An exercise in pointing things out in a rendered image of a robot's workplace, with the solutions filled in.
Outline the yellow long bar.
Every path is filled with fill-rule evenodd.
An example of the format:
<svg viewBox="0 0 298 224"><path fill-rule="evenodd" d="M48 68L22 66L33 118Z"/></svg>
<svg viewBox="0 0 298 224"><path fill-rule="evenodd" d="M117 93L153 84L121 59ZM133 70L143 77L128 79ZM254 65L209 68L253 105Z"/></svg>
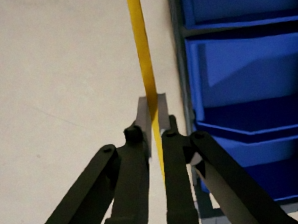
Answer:
<svg viewBox="0 0 298 224"><path fill-rule="evenodd" d="M158 96L141 1L127 0L127 4L165 187L162 145L158 129Z"/></svg>

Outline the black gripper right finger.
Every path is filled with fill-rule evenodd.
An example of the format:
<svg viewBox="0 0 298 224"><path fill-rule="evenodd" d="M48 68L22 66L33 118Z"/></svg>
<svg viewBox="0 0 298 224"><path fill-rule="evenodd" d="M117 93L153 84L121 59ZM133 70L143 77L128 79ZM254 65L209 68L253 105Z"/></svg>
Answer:
<svg viewBox="0 0 298 224"><path fill-rule="evenodd" d="M157 96L167 224L200 224L186 164L231 224L298 224L208 132L181 135L176 116L168 114L166 93Z"/></svg>

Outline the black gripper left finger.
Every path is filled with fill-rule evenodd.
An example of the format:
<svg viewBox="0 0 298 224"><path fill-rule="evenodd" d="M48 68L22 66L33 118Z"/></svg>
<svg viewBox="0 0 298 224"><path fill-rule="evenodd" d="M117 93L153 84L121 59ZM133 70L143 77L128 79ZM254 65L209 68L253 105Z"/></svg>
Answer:
<svg viewBox="0 0 298 224"><path fill-rule="evenodd" d="M123 133L125 144L100 147L44 224L101 224L112 201L104 224L148 224L152 122L146 96Z"/></svg>

